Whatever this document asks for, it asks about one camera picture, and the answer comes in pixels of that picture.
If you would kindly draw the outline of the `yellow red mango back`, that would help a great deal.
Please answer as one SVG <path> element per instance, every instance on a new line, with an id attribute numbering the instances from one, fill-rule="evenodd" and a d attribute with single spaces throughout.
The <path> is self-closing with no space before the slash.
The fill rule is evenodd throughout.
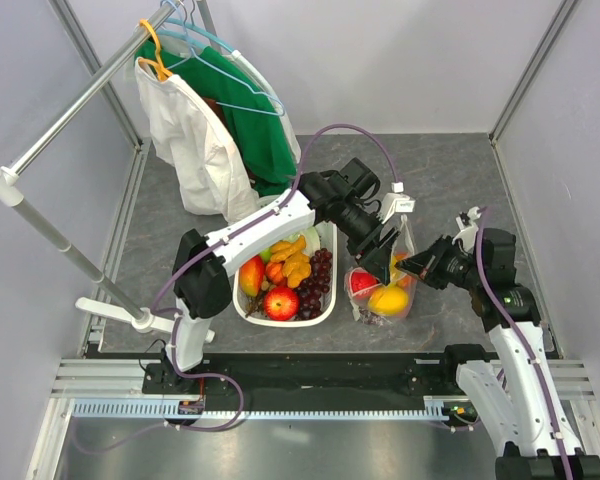
<path id="1" fill-rule="evenodd" d="M 404 290 L 410 289 L 412 285 L 412 277 L 407 273 L 399 270 L 396 264 L 409 257 L 408 253 L 396 253 L 391 257 L 390 266 L 390 285 L 397 286 Z"/>

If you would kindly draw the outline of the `yellow lemon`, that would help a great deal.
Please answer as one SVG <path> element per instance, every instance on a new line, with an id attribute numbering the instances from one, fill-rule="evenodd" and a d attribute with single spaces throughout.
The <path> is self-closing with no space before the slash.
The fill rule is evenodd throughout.
<path id="1" fill-rule="evenodd" d="M 409 306 L 410 296 L 404 289 L 392 285 L 376 289 L 369 297 L 367 308 L 382 316 L 401 315 Z"/>

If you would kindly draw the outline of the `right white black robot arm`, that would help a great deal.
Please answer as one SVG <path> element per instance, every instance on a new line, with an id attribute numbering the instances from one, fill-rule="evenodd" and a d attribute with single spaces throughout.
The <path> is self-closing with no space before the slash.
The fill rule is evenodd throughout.
<path id="1" fill-rule="evenodd" d="M 496 349 L 501 377 L 474 344 L 447 346 L 437 371 L 445 391 L 464 392 L 475 408 L 497 454 L 496 477 L 600 479 L 600 458 L 585 451 L 561 406 L 535 297 L 516 281 L 515 253 L 514 234 L 486 228 L 471 252 L 446 236 L 396 267 L 429 287 L 467 291 Z"/>

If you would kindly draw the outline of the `dark purple grape bunch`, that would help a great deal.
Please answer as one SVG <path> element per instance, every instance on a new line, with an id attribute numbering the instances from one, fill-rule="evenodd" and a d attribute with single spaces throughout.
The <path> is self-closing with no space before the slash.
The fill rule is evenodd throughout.
<path id="1" fill-rule="evenodd" d="M 358 310 L 357 321 L 364 325 L 371 326 L 386 326 L 389 323 L 389 319 L 385 316 L 364 308 Z"/>

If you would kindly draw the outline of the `red apple back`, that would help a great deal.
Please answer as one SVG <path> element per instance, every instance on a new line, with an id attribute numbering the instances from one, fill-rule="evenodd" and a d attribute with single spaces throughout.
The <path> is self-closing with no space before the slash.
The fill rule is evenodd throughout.
<path id="1" fill-rule="evenodd" d="M 349 292 L 353 298 L 369 298 L 380 286 L 380 282 L 364 269 L 355 269 L 350 273 Z"/>

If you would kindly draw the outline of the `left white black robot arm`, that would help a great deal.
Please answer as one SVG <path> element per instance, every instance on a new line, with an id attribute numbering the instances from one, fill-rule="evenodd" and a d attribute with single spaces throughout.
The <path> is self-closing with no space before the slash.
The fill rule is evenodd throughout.
<path id="1" fill-rule="evenodd" d="M 330 222 L 347 238 L 347 250 L 358 265 L 382 283 L 390 280 L 396 229 L 384 228 L 396 213 L 413 210 L 415 201 L 395 182 L 378 212 L 363 207 L 376 193 L 378 177 L 359 159 L 341 170 L 309 172 L 294 187 L 243 220 L 208 234 L 196 230 L 180 241 L 173 270 L 174 293 L 183 312 L 167 351 L 165 382 L 188 393 L 199 382 L 198 364 L 212 319 L 232 301 L 229 279 L 252 257 L 289 235 Z"/>

